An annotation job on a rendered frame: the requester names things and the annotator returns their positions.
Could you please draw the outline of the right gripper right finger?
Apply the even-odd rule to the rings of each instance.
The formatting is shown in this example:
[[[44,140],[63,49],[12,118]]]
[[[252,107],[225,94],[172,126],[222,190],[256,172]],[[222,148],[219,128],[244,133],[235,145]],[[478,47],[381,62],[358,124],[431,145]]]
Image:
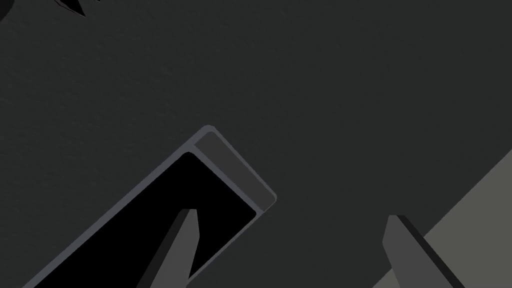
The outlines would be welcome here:
[[[389,215],[382,245],[400,288],[465,288],[405,215]]]

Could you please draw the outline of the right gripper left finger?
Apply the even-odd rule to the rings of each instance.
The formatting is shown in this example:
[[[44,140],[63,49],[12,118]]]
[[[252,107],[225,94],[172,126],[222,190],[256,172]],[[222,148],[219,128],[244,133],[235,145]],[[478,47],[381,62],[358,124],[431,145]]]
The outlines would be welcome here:
[[[181,210],[137,288],[186,288],[199,239],[197,210]]]

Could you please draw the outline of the black tablet with grey frame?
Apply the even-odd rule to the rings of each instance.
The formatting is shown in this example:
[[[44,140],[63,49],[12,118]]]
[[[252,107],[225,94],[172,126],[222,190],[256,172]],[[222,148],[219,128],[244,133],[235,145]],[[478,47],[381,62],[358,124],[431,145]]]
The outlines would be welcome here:
[[[206,125],[23,288],[137,288],[177,214],[195,209],[200,235],[189,284],[276,200]]]

